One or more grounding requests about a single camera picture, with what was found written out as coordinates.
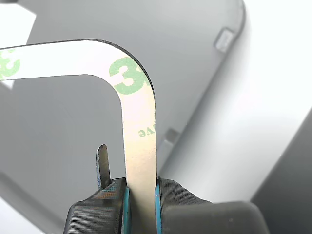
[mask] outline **3m logo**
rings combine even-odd
[[[11,62],[10,58],[7,58],[5,54],[10,54],[13,50],[0,51],[0,80],[4,80],[6,77],[14,75],[20,69],[20,60]]]
[[[120,94],[133,94],[139,91],[145,83],[150,85],[145,73],[141,71],[138,64],[130,57],[120,58],[114,62],[109,69],[109,75],[112,77],[118,74],[121,67],[127,67],[127,71],[122,73],[123,78],[125,80],[131,79],[133,82],[131,85],[126,85],[124,82],[115,85],[116,91]]]

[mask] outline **white background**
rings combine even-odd
[[[312,105],[312,2],[245,3],[244,32],[161,173],[213,202],[249,200]],[[2,199],[0,220],[0,233],[41,233]]]

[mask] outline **gray surface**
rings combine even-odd
[[[253,202],[271,234],[312,232],[312,110]]]
[[[163,146],[165,136],[183,131],[226,56],[214,48],[220,30],[237,33],[244,13],[239,0],[20,3],[37,14],[28,43],[105,39],[142,63],[155,88],[158,169],[173,146]],[[117,95],[83,76],[19,80],[12,91],[1,86],[0,95],[0,171],[15,184],[0,195],[42,230],[61,233],[63,225],[44,210],[65,222],[68,208],[97,189],[99,145],[108,146],[112,178],[125,175]],[[14,187],[44,209],[9,196]]]

